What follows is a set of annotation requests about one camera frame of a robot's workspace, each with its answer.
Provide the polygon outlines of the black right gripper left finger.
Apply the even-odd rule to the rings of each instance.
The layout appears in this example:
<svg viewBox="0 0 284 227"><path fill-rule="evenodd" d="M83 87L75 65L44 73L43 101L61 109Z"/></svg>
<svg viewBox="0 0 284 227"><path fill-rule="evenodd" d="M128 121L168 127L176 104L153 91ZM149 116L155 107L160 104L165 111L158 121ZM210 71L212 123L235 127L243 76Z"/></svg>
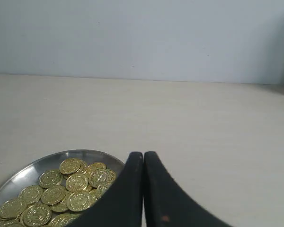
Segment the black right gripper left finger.
<svg viewBox="0 0 284 227"><path fill-rule="evenodd" d="M127 162L103 196L70 227L140 227L142 222L143 154L130 153Z"/></svg>

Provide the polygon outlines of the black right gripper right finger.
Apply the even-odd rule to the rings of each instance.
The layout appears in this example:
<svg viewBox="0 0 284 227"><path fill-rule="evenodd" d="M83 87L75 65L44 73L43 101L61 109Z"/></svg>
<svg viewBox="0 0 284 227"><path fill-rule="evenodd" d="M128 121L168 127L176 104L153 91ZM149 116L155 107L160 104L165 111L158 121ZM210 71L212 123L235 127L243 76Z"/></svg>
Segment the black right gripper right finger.
<svg viewBox="0 0 284 227"><path fill-rule="evenodd" d="M204 209L171 177L158 154L144 154L144 210L148 227L228 227Z"/></svg>

